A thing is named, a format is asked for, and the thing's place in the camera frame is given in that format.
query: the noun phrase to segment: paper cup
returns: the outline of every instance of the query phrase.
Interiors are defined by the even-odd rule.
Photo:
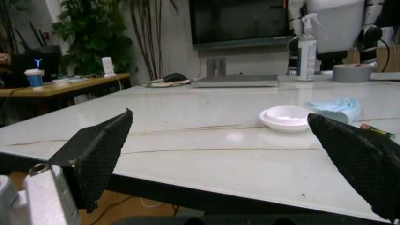
[[[43,89],[42,71],[39,69],[28,69],[25,71],[29,84],[34,90]]]

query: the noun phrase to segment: green plant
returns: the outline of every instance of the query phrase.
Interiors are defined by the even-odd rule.
[[[116,73],[126,72],[130,66],[130,38],[119,12],[120,0],[64,0],[65,9],[60,22],[53,29],[64,41],[71,40],[62,66],[76,65],[75,73],[87,75],[103,71],[101,58],[111,56]]]

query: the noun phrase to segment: duct tape roll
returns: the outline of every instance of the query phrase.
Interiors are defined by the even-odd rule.
[[[365,83],[371,80],[371,74],[371,65],[336,65],[333,67],[332,80],[339,83]]]

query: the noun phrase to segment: cable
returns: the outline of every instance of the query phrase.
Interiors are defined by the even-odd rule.
[[[149,81],[149,82],[147,82],[147,83],[139,84],[139,86],[144,87],[144,88],[153,88],[153,87],[150,86],[150,84],[152,84],[152,83],[157,83],[157,82],[161,82],[161,81],[163,81],[163,80],[164,80],[164,79],[157,79],[157,80]]]
[[[140,202],[144,207],[147,207],[147,208],[155,208],[155,207],[158,207],[158,206],[163,204],[163,202],[159,202],[159,203],[157,203],[155,205],[147,205],[147,204],[144,203],[143,198],[140,198]]]
[[[7,96],[6,101],[4,102],[3,108],[2,108],[2,110],[3,110],[3,125],[4,126],[6,125],[6,107],[7,107],[7,103],[9,101],[11,95],[13,95],[13,93],[16,92],[16,91],[22,90],[22,89],[25,89],[25,88],[27,88],[27,87],[23,87],[23,88],[18,88],[18,89],[12,90],[10,92],[10,94]]]
[[[87,225],[94,225],[95,223],[97,223],[97,222],[104,216],[104,214],[106,214],[106,212],[107,212],[108,210],[110,210],[110,209],[113,208],[114,206],[117,206],[117,205],[119,205],[119,204],[121,204],[121,203],[124,203],[124,202],[128,201],[128,200],[131,199],[131,198],[133,198],[133,196],[129,196],[129,197],[127,197],[126,199],[124,199],[124,200],[122,200],[122,201],[120,201],[120,202],[117,202],[117,203],[114,203],[114,204],[111,204],[111,205],[107,206],[107,208],[105,208],[105,210],[100,214],[100,216],[99,216],[93,223],[90,223],[90,224],[87,224]]]
[[[172,205],[172,208],[174,209],[174,216],[176,216],[179,211],[180,206],[177,205],[176,208],[174,208],[174,205]]]
[[[119,91],[122,91],[122,84],[121,84],[121,81],[120,81],[119,78],[118,78],[118,75],[115,74],[115,77],[117,78],[118,83],[119,83]]]
[[[382,69],[382,73],[383,73],[383,72],[386,71],[387,65],[389,64],[389,60],[390,60],[390,48],[389,48],[389,45],[388,45],[384,40],[380,39],[380,41],[381,41],[383,44],[385,44],[386,50],[387,50],[387,59],[386,59],[386,63],[385,63],[385,66],[384,66],[383,69]]]

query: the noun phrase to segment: black laptop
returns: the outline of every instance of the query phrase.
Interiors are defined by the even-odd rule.
[[[12,74],[2,76],[5,88],[18,88],[29,86],[25,71],[27,69],[44,70],[43,82],[50,82],[57,79],[59,71],[59,52],[29,52],[14,54],[11,57]]]

